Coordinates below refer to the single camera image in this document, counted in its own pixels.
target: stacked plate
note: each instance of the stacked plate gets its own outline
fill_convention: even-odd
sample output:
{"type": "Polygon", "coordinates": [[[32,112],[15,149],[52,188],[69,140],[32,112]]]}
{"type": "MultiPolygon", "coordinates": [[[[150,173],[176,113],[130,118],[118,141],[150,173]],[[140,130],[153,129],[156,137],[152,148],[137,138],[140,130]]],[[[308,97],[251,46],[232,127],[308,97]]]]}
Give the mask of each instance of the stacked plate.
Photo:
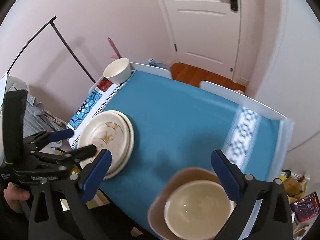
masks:
{"type": "MultiPolygon", "coordinates": [[[[111,152],[112,163],[104,179],[117,175],[129,161],[133,150],[134,133],[129,118],[115,110],[98,114],[82,131],[78,148],[89,144],[97,147],[95,157],[102,149],[111,152]]],[[[92,163],[95,157],[80,162],[81,167],[84,168],[88,163],[92,163]]]]}

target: gray fabric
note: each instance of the gray fabric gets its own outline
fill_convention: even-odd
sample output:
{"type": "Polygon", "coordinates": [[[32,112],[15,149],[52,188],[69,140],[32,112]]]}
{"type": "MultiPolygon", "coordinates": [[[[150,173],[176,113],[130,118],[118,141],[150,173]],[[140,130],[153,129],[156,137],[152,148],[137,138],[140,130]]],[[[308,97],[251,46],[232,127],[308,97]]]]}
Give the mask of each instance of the gray fabric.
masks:
{"type": "MultiPolygon", "coordinates": [[[[17,90],[13,85],[9,91],[17,90]]],[[[52,122],[44,116],[45,109],[41,102],[38,102],[35,97],[28,95],[27,107],[23,119],[23,137],[27,137],[40,131],[61,131],[62,127],[52,122]]],[[[60,147],[62,141],[50,143],[50,147],[60,147]]]]}

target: human hand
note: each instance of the human hand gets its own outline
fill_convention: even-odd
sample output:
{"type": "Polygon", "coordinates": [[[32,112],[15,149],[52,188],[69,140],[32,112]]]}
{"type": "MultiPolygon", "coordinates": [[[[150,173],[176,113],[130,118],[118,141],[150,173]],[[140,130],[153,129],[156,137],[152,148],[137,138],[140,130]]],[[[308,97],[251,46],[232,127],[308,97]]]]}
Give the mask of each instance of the human hand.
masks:
{"type": "Polygon", "coordinates": [[[22,212],[19,200],[28,200],[30,197],[30,193],[28,191],[16,187],[11,182],[9,182],[8,187],[3,190],[3,195],[9,207],[17,213],[22,212]]]}

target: dining table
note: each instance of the dining table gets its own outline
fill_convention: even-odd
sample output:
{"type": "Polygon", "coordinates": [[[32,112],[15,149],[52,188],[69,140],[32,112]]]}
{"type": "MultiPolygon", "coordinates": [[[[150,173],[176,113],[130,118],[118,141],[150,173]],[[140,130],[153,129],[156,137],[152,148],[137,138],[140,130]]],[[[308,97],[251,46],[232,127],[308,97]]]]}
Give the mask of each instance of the dining table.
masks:
{"type": "MultiPolygon", "coordinates": [[[[202,81],[194,87],[171,73],[132,63],[130,78],[99,86],[101,77],[67,128],[73,149],[85,125],[97,114],[117,110],[134,130],[131,157],[100,189],[133,221],[160,238],[148,224],[150,205],[169,179],[186,167],[213,171],[211,153],[221,149],[231,163],[258,180],[278,177],[291,140],[292,120],[236,91],[202,81]]],[[[243,232],[246,237],[259,211],[257,202],[243,232]]]]}

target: white door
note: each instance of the white door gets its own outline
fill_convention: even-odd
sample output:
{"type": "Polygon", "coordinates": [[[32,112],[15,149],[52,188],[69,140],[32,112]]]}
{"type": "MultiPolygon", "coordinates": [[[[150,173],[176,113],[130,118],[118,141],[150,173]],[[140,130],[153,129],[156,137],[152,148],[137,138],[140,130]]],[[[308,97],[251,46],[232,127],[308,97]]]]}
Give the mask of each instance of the white door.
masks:
{"type": "Polygon", "coordinates": [[[230,0],[164,0],[179,62],[232,79],[238,52],[238,11],[230,0]]]}

